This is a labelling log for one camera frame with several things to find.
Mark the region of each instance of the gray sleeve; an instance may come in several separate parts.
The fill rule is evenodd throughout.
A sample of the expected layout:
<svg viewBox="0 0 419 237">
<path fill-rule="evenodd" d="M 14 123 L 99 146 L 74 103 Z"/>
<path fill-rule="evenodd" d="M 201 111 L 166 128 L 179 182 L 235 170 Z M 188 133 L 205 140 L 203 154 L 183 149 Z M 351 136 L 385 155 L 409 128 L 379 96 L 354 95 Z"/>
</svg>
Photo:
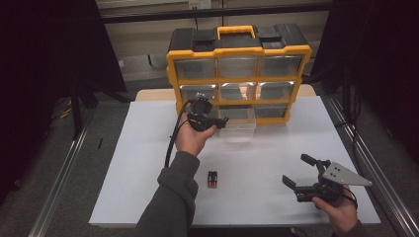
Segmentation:
<svg viewBox="0 0 419 237">
<path fill-rule="evenodd" d="M 176 153 L 169 168 L 163 168 L 150 204 L 139 218 L 134 236 L 187 236 L 195 214 L 198 184 L 194 176 L 200 166 L 197 157 Z"/>
<path fill-rule="evenodd" d="M 370 234 L 361 221 L 358 220 L 357 224 L 347 233 L 341 235 L 341 237 L 374 237 L 374 235 Z"/>
</svg>

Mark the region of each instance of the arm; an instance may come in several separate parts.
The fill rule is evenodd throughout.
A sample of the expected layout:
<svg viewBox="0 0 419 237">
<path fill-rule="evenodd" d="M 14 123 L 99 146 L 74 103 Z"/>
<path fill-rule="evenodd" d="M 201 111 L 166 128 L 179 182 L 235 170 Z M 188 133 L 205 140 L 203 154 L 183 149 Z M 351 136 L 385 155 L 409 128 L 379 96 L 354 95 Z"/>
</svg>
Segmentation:
<svg viewBox="0 0 419 237">
<path fill-rule="evenodd" d="M 344 194 L 351 196 L 348 186 L 345 186 Z M 350 200 L 340 197 L 335 203 L 330 204 L 319 197 L 314 197 L 312 201 L 329 215 L 330 224 L 336 236 L 373 237 L 358 219 L 355 205 Z"/>
<path fill-rule="evenodd" d="M 183 115 L 180 124 L 185 120 Z M 170 167 L 162 169 L 157 179 L 160 186 L 140 217 L 134 236 L 187 236 L 198 193 L 194 180 L 200 166 L 197 156 L 215 131 L 213 126 L 196 132 L 188 122 L 181 126 L 175 143 L 178 152 Z"/>
</svg>

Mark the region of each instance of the yellow storage organizer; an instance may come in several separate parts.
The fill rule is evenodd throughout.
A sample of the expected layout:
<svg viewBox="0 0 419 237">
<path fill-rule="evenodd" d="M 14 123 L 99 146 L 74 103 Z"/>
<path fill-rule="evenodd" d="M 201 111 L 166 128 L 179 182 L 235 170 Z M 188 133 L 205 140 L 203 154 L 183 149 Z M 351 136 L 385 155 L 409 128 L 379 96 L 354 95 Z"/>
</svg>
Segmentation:
<svg viewBox="0 0 419 237">
<path fill-rule="evenodd" d="M 295 24 L 177 29 L 167 53 L 176 110 L 197 95 L 223 110 L 247 109 L 256 124 L 287 122 L 311 48 Z"/>
</svg>

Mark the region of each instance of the battery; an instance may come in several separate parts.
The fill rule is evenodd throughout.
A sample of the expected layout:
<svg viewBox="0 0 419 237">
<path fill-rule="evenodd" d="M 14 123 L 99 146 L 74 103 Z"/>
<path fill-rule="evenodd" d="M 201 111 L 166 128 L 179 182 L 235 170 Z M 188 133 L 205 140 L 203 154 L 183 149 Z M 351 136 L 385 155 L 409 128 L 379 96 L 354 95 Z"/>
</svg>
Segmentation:
<svg viewBox="0 0 419 237">
<path fill-rule="evenodd" d="M 209 171 L 209 175 L 208 175 L 208 188 L 210 188 L 210 189 L 216 189 L 217 179 L 218 179 L 218 173 L 217 173 L 217 171 Z"/>
</svg>

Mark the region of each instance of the small black object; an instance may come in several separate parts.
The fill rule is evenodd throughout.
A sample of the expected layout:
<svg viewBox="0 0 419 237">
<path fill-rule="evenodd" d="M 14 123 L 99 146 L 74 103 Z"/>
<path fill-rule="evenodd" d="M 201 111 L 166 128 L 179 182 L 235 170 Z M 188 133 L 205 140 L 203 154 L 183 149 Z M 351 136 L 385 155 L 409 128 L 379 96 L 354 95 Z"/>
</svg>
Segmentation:
<svg viewBox="0 0 419 237">
<path fill-rule="evenodd" d="M 329 160 L 316 160 L 306 154 L 301 154 L 301 160 L 311 166 L 315 165 L 317 167 L 318 183 L 312 186 L 297 187 L 294 181 L 287 176 L 283 176 L 284 185 L 293 190 L 298 202 L 311 201 L 314 197 L 322 198 L 325 201 L 335 201 L 343 194 L 343 185 L 323 178 L 324 171 L 331 164 Z"/>
<path fill-rule="evenodd" d="M 216 181 L 218 179 L 218 173 L 217 171 L 209 171 L 209 177 L 208 177 L 208 187 L 210 189 L 216 189 Z"/>
<path fill-rule="evenodd" d="M 200 97 L 191 103 L 191 111 L 188 113 L 188 121 L 196 131 L 204 131 L 216 125 L 216 128 L 225 128 L 228 118 L 208 118 L 212 104 L 207 98 Z"/>
</svg>

